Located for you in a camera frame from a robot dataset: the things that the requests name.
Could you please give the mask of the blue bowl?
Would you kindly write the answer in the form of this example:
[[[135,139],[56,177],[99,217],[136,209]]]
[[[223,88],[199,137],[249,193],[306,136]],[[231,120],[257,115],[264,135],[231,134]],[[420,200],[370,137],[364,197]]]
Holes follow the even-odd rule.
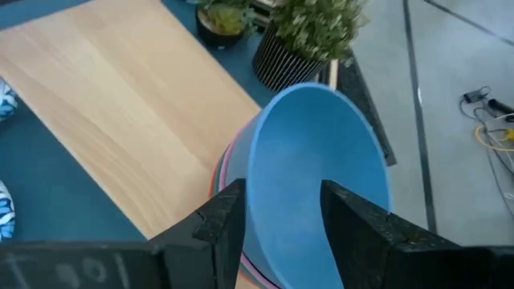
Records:
[[[282,90],[236,136],[224,169],[226,183],[246,182],[243,255],[265,287],[344,288],[324,231],[322,181],[392,206],[371,125],[349,98],[322,84]]]

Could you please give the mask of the black cylindrical object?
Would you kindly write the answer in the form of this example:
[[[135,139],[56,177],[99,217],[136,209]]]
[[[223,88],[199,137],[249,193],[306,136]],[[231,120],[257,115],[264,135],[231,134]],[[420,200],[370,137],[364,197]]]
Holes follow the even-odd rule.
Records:
[[[507,106],[506,104],[496,99],[490,99],[487,102],[487,105],[494,111],[500,112],[502,116],[505,117],[506,122],[514,123],[514,108],[511,108],[510,106]]]

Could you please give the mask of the wooden table side board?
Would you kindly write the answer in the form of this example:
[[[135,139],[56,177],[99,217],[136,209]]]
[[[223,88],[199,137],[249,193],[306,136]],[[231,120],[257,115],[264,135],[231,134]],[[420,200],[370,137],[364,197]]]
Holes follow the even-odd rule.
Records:
[[[338,67],[339,67],[339,62],[337,60],[332,60],[330,62],[330,65],[328,68],[328,86],[332,90],[337,89]]]

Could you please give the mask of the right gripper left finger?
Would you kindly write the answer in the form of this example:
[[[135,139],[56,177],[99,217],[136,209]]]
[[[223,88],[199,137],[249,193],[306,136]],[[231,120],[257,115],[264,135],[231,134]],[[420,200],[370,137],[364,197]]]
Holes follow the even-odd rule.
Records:
[[[246,226],[246,180],[232,181],[152,238],[170,289],[235,289]]]

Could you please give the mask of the blue patterned paper plate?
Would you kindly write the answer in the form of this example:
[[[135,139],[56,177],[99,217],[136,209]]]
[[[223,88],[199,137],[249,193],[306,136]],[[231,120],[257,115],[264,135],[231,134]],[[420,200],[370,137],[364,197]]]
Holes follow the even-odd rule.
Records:
[[[5,184],[0,181],[0,242],[12,238],[15,227],[13,199]]]
[[[18,94],[0,77],[0,122],[14,115],[18,108]]]

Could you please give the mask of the small succulent in pot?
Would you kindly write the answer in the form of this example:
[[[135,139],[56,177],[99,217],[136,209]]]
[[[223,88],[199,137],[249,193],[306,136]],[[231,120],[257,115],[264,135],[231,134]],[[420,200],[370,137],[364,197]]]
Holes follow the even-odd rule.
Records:
[[[257,27],[250,0],[186,0],[195,5],[199,38],[211,48],[231,48]]]

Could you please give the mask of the flowering plant in ribbed pot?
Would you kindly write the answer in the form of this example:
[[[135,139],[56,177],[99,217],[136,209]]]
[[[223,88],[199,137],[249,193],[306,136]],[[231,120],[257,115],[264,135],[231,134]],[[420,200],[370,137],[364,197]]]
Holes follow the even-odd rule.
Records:
[[[367,0],[286,0],[275,7],[252,60],[258,80],[279,92],[309,82],[333,60],[351,58]]]

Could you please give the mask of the wooden rack board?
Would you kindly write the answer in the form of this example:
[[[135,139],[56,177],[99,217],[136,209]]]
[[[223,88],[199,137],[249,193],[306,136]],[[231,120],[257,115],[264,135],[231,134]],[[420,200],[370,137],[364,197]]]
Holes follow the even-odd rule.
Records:
[[[0,288],[169,288],[150,240],[259,112],[161,0],[0,0]]]

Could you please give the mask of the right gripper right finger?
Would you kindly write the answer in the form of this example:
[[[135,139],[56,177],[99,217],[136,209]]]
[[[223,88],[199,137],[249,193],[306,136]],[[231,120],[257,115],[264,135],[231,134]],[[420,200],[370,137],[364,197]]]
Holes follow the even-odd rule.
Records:
[[[323,180],[324,231],[344,289],[456,289],[459,246]]]

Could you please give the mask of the black power adapter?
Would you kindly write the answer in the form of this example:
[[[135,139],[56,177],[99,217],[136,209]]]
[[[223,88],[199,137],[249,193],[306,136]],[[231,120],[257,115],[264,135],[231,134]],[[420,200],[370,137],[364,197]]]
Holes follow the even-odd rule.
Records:
[[[482,86],[479,89],[464,93],[463,100],[467,104],[477,103],[482,100],[485,100],[490,92],[491,88],[489,86]]]

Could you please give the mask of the pink bowl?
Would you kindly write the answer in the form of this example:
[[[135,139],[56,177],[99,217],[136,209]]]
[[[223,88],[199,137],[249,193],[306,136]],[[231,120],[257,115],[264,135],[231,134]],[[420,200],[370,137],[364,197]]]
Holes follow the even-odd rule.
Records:
[[[262,226],[257,224],[255,210],[251,208],[251,179],[250,165],[252,165],[252,137],[255,130],[259,128],[259,115],[252,118],[244,126],[227,147],[218,165],[217,187],[214,194],[219,193],[227,187],[234,179],[244,178],[247,183],[246,200],[246,235],[244,238],[241,265],[244,273],[255,284],[264,289],[282,289],[281,283],[276,284],[274,267],[266,260],[267,254],[264,251],[263,239],[259,236],[259,229]]]

